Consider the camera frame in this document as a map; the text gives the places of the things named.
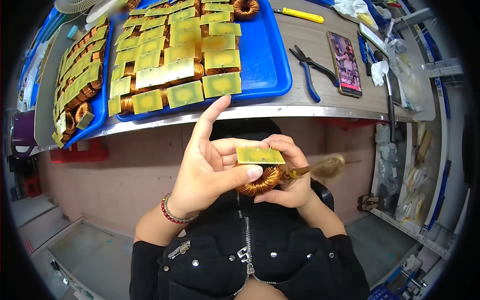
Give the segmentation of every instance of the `beaded bracelet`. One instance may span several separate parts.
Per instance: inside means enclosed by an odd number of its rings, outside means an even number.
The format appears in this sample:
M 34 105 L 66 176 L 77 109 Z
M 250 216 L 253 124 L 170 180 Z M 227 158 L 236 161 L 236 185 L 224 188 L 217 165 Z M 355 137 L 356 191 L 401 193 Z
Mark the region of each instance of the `beaded bracelet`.
M 186 218 L 186 219 L 177 218 L 177 217 L 172 216 L 170 211 L 168 211 L 168 207 L 167 207 L 167 202 L 168 202 L 168 199 L 170 198 L 170 195 L 172 195 L 172 193 L 166 194 L 165 197 L 163 197 L 162 203 L 161 203 L 162 212 L 163 212 L 163 215 L 165 216 L 165 218 L 172 221 L 173 223 L 186 224 L 186 223 L 192 221 L 193 219 L 195 219 L 196 217 L 198 217 L 198 214 L 194 215 L 193 217 Z

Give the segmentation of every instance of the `blue plastic tray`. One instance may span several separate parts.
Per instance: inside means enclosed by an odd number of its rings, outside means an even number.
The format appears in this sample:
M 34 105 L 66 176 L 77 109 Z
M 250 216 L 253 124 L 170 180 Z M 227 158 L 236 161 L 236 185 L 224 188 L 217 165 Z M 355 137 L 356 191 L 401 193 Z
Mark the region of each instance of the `blue plastic tray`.
M 153 2 L 155 0 L 144 0 L 139 8 L 144 8 Z M 232 101 L 280 96 L 292 88 L 292 73 L 272 7 L 267 0 L 258 0 L 258 2 L 260 12 L 250 21 L 238 22 L 241 24 L 242 31 L 239 44 L 242 93 L 232 95 Z M 204 102 L 173 109 L 165 106 L 163 109 L 138 115 L 133 113 L 117 115 L 117 118 L 122 122 L 129 122 L 185 111 L 210 105 L 217 98 L 207 98 Z
M 107 66 L 108 66 L 108 55 L 110 53 L 110 40 L 112 39 L 113 28 L 108 29 L 107 33 L 107 44 L 105 45 L 105 58 L 103 60 L 103 75 L 102 75 L 102 89 L 100 93 L 97 93 L 95 96 L 88 100 L 88 103 L 92 106 L 92 113 L 95 115 L 90 124 L 85 128 L 85 130 L 78 129 L 75 131 L 73 137 L 63 146 L 64 148 L 70 147 L 71 144 L 80 140 L 83 136 L 91 132 L 92 130 L 100 127 L 103 121 L 107 117 L 108 107 L 107 107 Z

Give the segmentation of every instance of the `white fan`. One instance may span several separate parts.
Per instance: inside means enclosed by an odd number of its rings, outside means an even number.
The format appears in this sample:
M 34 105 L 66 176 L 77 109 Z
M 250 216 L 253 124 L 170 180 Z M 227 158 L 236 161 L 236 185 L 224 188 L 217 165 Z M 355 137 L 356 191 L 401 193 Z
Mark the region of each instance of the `white fan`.
M 55 8 L 61 13 L 83 12 L 97 0 L 55 0 Z

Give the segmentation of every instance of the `gray floor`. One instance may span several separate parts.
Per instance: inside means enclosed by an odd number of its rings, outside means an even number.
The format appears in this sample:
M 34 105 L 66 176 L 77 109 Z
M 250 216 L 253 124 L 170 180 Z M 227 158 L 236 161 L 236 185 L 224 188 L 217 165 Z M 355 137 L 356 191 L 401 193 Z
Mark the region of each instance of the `gray floor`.
M 374 215 L 345 229 L 370 286 L 392 270 L 415 244 L 414 239 Z

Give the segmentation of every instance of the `sleeve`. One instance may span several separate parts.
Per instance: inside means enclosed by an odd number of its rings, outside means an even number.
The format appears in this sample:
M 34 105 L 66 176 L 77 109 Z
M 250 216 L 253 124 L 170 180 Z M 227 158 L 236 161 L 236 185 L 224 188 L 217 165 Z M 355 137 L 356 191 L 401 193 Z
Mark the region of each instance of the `sleeve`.
M 158 299 L 158 263 L 165 247 L 144 241 L 133 244 L 130 279 L 130 299 Z
M 367 299 L 370 295 L 370 287 L 365 272 L 353 252 L 350 237 L 339 234 L 329 238 L 334 244 L 336 254 L 341 264 L 342 292 L 345 299 Z

